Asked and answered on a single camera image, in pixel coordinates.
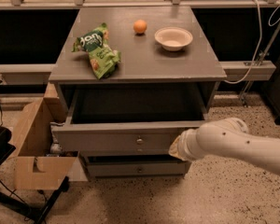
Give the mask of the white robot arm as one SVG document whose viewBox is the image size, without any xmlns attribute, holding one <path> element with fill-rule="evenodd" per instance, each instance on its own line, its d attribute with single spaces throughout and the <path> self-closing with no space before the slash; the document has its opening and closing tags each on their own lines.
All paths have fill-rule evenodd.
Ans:
<svg viewBox="0 0 280 224">
<path fill-rule="evenodd" d="M 196 161 L 207 155 L 234 158 L 280 175 L 280 139 L 255 136 L 238 118 L 206 122 L 180 134 L 169 154 L 182 161 Z"/>
</svg>

